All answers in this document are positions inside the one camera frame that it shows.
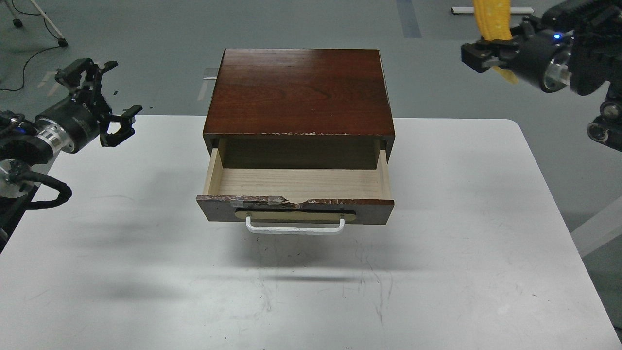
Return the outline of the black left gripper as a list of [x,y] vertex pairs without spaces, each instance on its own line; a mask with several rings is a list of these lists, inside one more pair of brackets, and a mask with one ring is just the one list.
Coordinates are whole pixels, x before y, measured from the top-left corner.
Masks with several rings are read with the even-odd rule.
[[[108,61],[103,67],[91,58],[78,58],[64,69],[58,69],[55,81],[69,91],[69,97],[60,100],[35,118],[36,138],[51,147],[54,154],[64,151],[75,154],[100,135],[100,144],[115,148],[135,134],[133,124],[141,105],[134,105],[113,115],[103,99],[102,77],[118,66]],[[119,124],[115,133],[109,133],[111,123]]]

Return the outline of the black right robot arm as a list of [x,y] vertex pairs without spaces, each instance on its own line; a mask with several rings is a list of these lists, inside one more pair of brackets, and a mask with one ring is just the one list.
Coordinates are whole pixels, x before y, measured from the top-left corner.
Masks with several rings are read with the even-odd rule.
[[541,16],[510,25],[508,0],[475,0],[480,39],[461,46],[461,60],[478,73],[494,69],[553,93],[569,88],[587,96],[609,82],[599,114],[587,126],[595,142],[622,148],[622,32],[619,0],[567,0]]

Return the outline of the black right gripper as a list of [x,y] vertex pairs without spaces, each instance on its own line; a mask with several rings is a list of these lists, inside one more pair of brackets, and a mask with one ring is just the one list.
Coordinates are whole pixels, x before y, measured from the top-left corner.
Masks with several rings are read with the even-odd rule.
[[491,67],[509,69],[545,93],[570,85],[569,61],[573,37],[541,30],[541,18],[524,16],[510,28],[513,41],[476,41],[461,45],[461,61],[477,73]]

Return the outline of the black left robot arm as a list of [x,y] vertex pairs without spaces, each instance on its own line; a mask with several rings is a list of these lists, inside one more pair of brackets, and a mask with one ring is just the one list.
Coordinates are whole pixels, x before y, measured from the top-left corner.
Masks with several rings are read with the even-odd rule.
[[33,121],[10,110],[1,113],[1,247],[5,248],[24,213],[51,209],[72,197],[71,188],[48,175],[60,152],[75,154],[98,138],[101,146],[115,148],[134,135],[134,105],[121,115],[113,113],[102,94],[102,77],[118,66],[99,66],[80,58],[56,72],[55,80],[68,95],[39,113]]

